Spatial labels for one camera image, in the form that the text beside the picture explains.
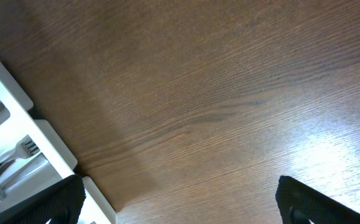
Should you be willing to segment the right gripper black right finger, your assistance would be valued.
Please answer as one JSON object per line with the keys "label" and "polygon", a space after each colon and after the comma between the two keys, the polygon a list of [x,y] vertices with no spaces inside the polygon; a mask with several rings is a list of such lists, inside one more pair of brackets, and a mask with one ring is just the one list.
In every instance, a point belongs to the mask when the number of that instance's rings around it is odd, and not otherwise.
{"label": "right gripper black right finger", "polygon": [[360,224],[360,213],[290,176],[279,178],[275,199],[283,224]]}

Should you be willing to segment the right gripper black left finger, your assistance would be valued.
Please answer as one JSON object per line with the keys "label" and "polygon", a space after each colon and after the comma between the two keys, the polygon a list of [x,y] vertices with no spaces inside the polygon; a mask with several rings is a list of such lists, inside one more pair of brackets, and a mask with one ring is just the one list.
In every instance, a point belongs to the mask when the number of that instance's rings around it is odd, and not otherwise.
{"label": "right gripper black left finger", "polygon": [[77,224],[86,193],[82,177],[70,175],[0,213],[0,224]]}

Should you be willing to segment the steel fork tines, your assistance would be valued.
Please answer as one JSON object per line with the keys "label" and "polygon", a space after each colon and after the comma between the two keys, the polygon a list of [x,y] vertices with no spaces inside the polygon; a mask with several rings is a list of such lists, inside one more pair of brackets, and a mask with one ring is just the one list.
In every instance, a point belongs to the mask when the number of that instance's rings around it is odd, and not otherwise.
{"label": "steel fork tines", "polygon": [[30,137],[25,137],[16,144],[13,150],[10,151],[9,157],[0,163],[4,163],[12,159],[16,159],[16,161],[18,159],[29,159],[36,155],[39,151],[40,149],[37,144]]}

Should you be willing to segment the steel fork crossing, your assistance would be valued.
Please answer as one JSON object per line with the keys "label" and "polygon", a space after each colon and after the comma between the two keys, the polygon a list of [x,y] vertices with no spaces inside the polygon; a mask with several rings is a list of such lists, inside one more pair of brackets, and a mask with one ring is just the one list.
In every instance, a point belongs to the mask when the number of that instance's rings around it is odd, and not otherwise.
{"label": "steel fork crossing", "polygon": [[15,171],[12,175],[0,182],[0,202],[6,198],[7,189],[16,185],[18,182],[28,178],[31,174],[35,174],[38,170],[43,168],[48,164],[48,160],[43,154],[39,154],[35,159],[32,159],[24,167],[21,167],[19,170]]}

